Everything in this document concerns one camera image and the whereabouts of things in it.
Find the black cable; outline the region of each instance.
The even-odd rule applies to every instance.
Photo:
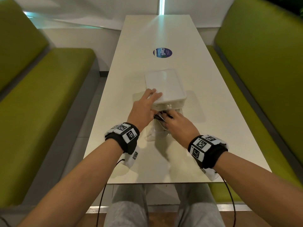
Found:
[[[227,189],[228,189],[228,192],[229,192],[229,195],[230,195],[230,198],[232,199],[232,205],[233,205],[233,207],[234,207],[234,225],[233,225],[233,227],[235,227],[235,225],[236,225],[236,207],[235,207],[235,203],[234,203],[234,200],[233,200],[233,198],[232,198],[232,194],[231,194],[231,192],[230,192],[230,190],[229,190],[229,187],[228,187],[228,185],[227,185],[227,183],[226,183],[226,181],[223,179],[223,182],[225,183],[225,185],[226,185],[226,187],[227,187]]]
[[[5,220],[3,217],[0,216],[0,219],[5,223],[5,225],[6,225],[7,227],[12,227],[12,226],[7,222],[7,220]]]
[[[121,162],[121,161],[125,161],[125,159],[121,159],[121,160],[119,160],[118,162],[117,162],[117,164],[116,164],[116,166],[118,165],[118,163],[119,162]],[[103,188],[103,192],[102,192],[102,195],[101,195],[101,199],[100,199],[100,204],[99,204],[99,209],[98,209],[98,215],[97,215],[97,223],[96,223],[96,227],[98,227],[98,221],[99,221],[99,213],[100,213],[100,208],[101,208],[101,202],[102,202],[102,198],[103,198],[103,194],[104,194],[104,191],[105,191],[105,187],[106,187],[106,185],[107,185],[107,182],[106,182],[106,184],[105,184],[105,186],[104,186],[104,188]]]

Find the gray trousers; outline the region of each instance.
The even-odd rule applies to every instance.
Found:
[[[176,227],[225,227],[206,183],[175,184],[180,206]],[[148,227],[149,214],[142,185],[120,185],[104,227]]]

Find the circular sticker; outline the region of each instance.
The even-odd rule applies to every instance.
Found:
[[[166,58],[172,55],[172,51],[168,48],[157,48],[154,50],[154,55],[159,58]]]

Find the green cushion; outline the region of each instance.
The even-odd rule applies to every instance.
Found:
[[[13,0],[0,0],[0,91],[48,45]]]
[[[215,42],[303,163],[303,20],[265,0],[235,0]]]
[[[22,202],[94,59],[52,49],[0,102],[0,207]]]
[[[252,109],[241,90],[233,80],[232,76],[227,71],[226,67],[220,60],[220,57],[215,52],[212,46],[207,46],[207,49],[212,56],[217,68],[219,69],[231,95],[233,96],[237,106],[242,113],[252,135],[254,136],[260,150],[262,151],[271,171],[283,179],[286,179],[294,185],[303,188],[297,176],[294,174],[289,163],[283,156],[278,146],[273,141],[271,135],[264,127],[263,123],[258,118],[255,111]],[[231,202],[228,190],[224,183],[209,183],[210,189],[214,195],[216,202],[227,203]],[[232,190],[235,201],[241,199]]]

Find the table surface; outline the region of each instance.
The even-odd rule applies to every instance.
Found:
[[[161,47],[172,56],[154,56]],[[126,17],[84,157],[104,141],[108,129],[127,120],[133,101],[146,89],[144,73],[166,68],[175,69],[183,81],[183,114],[201,134],[221,138],[229,152],[270,171],[189,15]],[[152,122],[140,134],[134,165],[118,164],[109,184],[210,182],[171,135],[147,141],[151,129]]]

